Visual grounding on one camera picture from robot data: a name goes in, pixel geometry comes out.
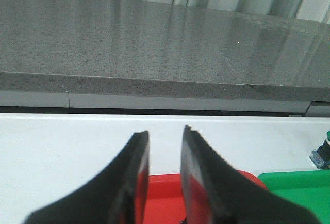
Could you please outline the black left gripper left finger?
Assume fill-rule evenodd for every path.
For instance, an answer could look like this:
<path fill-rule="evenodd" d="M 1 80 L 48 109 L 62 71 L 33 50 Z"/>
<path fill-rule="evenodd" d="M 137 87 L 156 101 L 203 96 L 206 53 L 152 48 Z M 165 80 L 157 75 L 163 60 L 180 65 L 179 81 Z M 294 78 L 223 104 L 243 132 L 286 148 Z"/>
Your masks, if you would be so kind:
<path fill-rule="evenodd" d="M 28 215 L 25 223 L 143 223 L 149 185 L 147 131 L 85 185 Z"/>

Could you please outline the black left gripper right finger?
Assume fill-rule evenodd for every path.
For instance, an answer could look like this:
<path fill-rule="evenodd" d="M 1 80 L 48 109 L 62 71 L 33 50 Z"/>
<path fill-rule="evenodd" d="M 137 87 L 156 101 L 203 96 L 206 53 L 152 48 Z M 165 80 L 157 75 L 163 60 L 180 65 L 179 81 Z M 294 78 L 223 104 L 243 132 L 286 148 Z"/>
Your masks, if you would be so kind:
<path fill-rule="evenodd" d="M 310 210 L 243 176 L 185 126 L 181 183 L 187 223 L 317 223 Z"/>

